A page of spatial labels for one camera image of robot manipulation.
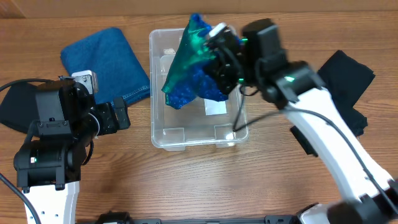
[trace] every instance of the black cloth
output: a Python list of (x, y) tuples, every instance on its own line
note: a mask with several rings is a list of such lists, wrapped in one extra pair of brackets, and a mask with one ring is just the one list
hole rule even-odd
[[(338, 50), (319, 69), (318, 74), (326, 83), (336, 109), (347, 126), (355, 136), (362, 135), (368, 121), (353, 106), (373, 81), (375, 77), (373, 71)], [(290, 131), (307, 154), (317, 156), (313, 147), (296, 126)]]
[(39, 119), (36, 89), (35, 85), (29, 83), (11, 86), (0, 105), (0, 123), (16, 131), (27, 133), (30, 123)]

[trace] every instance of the white label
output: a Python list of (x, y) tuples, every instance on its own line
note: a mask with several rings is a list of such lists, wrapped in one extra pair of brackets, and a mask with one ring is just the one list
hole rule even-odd
[(225, 101), (217, 102), (205, 99), (205, 112), (206, 115), (226, 114)]

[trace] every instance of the transparent plastic container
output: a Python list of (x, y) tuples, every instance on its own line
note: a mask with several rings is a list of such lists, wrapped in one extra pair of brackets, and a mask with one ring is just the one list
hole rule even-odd
[[(248, 129), (234, 133), (232, 125), (241, 103), (235, 88), (225, 102), (197, 97), (176, 110), (165, 104), (162, 87), (180, 44), (184, 29), (154, 30), (149, 36), (150, 57), (150, 121), (151, 139), (155, 147), (167, 151), (183, 151), (186, 146), (216, 144), (233, 146), (248, 138)], [(238, 126), (246, 124), (243, 108)]]

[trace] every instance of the folded blue towel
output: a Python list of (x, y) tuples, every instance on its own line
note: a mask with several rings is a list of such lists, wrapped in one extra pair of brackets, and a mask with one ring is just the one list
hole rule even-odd
[(91, 70), (97, 74), (96, 103), (123, 97), (128, 105), (150, 96), (149, 79), (118, 28), (99, 31), (65, 47), (61, 60), (69, 75)]

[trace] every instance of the wood grain surface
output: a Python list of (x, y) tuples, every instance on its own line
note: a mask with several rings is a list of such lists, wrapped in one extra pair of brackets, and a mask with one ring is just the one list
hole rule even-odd
[(25, 15), (13, 0), (0, 0), (0, 19), (20, 19)]
[(396, 11), (380, 0), (13, 0), (26, 18), (183, 15), (190, 13)]
[[(340, 49), (374, 70), (376, 78), (355, 105), (369, 122), (360, 141), (397, 177), (398, 13), (219, 14), (206, 20), (224, 21), (239, 30), (265, 17), (280, 25), (291, 60), (306, 60), (318, 69)], [(188, 16), (0, 20), (0, 85), (66, 75), (60, 51), (107, 27), (123, 30), (149, 73), (149, 33), (185, 27), (187, 21)], [(254, 118), (275, 108), (254, 96), (246, 109)], [(249, 140), (235, 147), (166, 152), (150, 141), (150, 99), (130, 106), (129, 115), (128, 130), (95, 141), (93, 158), (82, 172), (76, 211), (80, 221), (109, 210), (164, 220), (263, 217), (340, 199), (321, 160), (306, 156), (283, 117), (251, 126)], [(0, 125), (0, 171), (15, 184), (12, 160), (24, 137)], [(0, 184), (0, 223), (26, 223), (25, 219), (22, 202)]]

